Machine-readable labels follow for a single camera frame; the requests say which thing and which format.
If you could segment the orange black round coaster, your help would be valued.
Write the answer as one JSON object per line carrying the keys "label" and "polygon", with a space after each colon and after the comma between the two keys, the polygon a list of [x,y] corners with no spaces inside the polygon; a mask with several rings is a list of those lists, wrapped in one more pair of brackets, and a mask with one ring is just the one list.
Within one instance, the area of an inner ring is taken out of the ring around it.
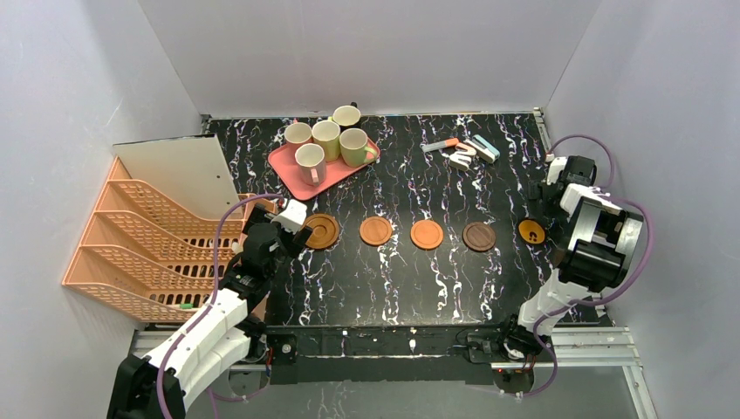
{"label": "orange black round coaster", "polygon": [[527,244],[543,244],[547,238],[546,229],[536,220],[526,218],[517,225],[517,232]]}

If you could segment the brown grooved wooden coaster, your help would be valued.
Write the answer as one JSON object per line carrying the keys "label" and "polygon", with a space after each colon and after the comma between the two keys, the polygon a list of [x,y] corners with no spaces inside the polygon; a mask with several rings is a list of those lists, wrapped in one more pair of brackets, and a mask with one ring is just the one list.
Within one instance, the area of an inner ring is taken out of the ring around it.
{"label": "brown grooved wooden coaster", "polygon": [[306,218],[305,226],[312,229],[312,234],[306,241],[306,246],[314,250],[324,250],[332,247],[339,237],[339,224],[328,214],[313,214]]}

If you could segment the dark brown wooden coaster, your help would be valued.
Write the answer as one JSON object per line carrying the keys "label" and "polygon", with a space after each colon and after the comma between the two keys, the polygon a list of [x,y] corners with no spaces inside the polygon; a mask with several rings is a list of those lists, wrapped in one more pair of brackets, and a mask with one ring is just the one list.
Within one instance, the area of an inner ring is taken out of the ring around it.
{"label": "dark brown wooden coaster", "polygon": [[464,244],[471,250],[485,252],[491,250],[497,240],[495,231],[486,223],[468,223],[462,232]]}

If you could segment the plain brown coaster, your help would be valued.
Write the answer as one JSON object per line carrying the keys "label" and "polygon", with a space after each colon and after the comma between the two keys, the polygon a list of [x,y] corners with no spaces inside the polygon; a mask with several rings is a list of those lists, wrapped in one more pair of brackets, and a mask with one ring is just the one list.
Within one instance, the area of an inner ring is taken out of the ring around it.
{"label": "plain brown coaster", "polygon": [[392,224],[382,216],[370,216],[365,219],[359,228],[361,240],[371,246],[385,244],[393,235]]}

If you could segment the pink serving tray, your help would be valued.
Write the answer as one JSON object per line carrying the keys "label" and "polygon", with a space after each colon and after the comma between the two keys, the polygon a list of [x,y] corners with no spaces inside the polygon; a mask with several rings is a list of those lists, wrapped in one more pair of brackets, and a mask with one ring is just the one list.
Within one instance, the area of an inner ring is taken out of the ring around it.
{"label": "pink serving tray", "polygon": [[351,168],[346,165],[343,159],[328,162],[326,164],[326,179],[319,186],[312,186],[305,183],[301,177],[299,165],[295,162],[295,150],[288,145],[283,145],[268,156],[268,163],[271,165],[277,176],[283,182],[291,195],[299,201],[307,201],[318,194],[328,190],[332,186],[342,182],[347,177],[356,174],[362,170],[368,163],[357,168]]}

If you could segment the pink mug large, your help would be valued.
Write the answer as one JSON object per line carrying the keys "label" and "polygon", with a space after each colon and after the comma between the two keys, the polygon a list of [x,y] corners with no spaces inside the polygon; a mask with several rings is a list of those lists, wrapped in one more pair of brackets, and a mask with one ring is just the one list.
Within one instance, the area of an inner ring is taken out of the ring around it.
{"label": "pink mug large", "polygon": [[299,147],[294,155],[301,180],[312,187],[318,187],[326,177],[324,149],[314,143]]}

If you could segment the green mug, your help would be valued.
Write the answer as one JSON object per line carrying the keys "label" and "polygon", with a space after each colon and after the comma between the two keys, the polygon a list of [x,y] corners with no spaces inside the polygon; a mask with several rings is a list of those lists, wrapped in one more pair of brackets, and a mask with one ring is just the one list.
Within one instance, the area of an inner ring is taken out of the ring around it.
{"label": "green mug", "polygon": [[370,146],[367,133],[360,128],[349,128],[339,137],[340,152],[345,164],[358,168],[375,161],[379,152]]}

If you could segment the light wooden coaster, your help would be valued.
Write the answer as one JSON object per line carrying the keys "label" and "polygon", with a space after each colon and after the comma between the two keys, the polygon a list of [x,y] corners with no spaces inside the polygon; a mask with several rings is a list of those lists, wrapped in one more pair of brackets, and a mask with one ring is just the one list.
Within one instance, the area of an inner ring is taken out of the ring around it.
{"label": "light wooden coaster", "polygon": [[413,224],[410,237],[417,248],[431,251],[442,243],[444,233],[439,223],[426,219]]}

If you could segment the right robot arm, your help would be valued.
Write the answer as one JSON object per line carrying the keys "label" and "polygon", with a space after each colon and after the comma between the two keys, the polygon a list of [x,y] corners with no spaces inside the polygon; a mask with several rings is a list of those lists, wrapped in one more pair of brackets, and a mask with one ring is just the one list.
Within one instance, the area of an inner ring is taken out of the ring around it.
{"label": "right robot arm", "polygon": [[595,186],[597,167],[583,156],[547,156],[546,178],[533,186],[549,209],[565,213],[551,276],[510,317],[498,339],[512,361],[541,353],[552,329],[572,307],[627,277],[645,217],[621,208]]}

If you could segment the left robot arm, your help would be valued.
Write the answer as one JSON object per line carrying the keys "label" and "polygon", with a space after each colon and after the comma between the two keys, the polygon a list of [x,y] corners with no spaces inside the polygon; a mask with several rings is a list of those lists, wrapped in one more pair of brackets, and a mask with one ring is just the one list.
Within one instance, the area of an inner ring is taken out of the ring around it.
{"label": "left robot arm", "polygon": [[109,418],[183,418],[197,397],[250,353],[262,330],[248,318],[283,263],[306,247],[313,230],[287,230],[278,216],[250,223],[241,250],[226,265],[217,291],[175,333],[142,357],[121,362]]}

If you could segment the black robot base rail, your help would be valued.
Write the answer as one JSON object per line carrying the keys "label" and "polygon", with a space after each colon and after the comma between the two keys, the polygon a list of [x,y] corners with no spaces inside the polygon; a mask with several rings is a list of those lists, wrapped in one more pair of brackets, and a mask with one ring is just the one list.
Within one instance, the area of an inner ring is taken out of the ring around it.
{"label": "black robot base rail", "polygon": [[630,332],[618,327],[557,327],[542,350],[528,359],[506,359],[497,349],[499,329],[478,326],[269,326],[255,352],[236,353],[237,332],[180,379],[185,403],[226,372],[263,372],[274,385],[328,381],[463,381],[494,385],[504,394],[542,388],[551,375],[539,368],[619,367],[632,396],[647,385]]}

